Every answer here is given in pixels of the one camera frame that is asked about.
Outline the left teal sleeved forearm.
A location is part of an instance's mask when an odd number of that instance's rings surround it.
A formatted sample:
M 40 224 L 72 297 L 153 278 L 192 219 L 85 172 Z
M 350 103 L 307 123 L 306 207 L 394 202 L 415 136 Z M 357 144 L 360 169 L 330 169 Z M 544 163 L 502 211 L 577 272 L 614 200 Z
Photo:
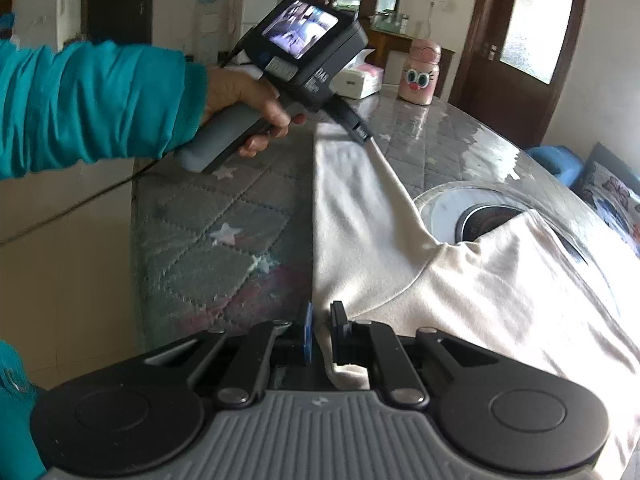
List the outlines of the left teal sleeved forearm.
M 1 175 L 102 159 L 160 158 L 192 140 L 205 107 L 204 66 L 146 44 L 1 44 Z

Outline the person's left hand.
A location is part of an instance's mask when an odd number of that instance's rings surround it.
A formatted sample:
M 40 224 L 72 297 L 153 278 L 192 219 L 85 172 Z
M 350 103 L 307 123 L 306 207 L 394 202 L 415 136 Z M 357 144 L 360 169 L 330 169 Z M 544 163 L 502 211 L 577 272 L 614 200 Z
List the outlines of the person's left hand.
M 268 122 L 267 133 L 251 136 L 239 149 L 238 154 L 253 158 L 268 148 L 271 139 L 288 135 L 290 125 L 303 125 L 304 114 L 290 116 L 278 100 L 278 92 L 268 81 L 256 80 L 243 72 L 234 72 L 215 66 L 206 67 L 207 92 L 200 126 L 224 108 L 243 103 L 257 110 Z

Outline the right teal sleeved forearm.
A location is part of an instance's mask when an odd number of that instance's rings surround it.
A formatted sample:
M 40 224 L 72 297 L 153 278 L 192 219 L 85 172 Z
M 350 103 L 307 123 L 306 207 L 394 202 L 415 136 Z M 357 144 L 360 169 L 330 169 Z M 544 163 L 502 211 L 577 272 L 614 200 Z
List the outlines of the right teal sleeved forearm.
M 39 390 L 27 378 L 20 355 L 1 341 L 0 474 L 2 479 L 34 480 L 45 473 L 29 429 Z

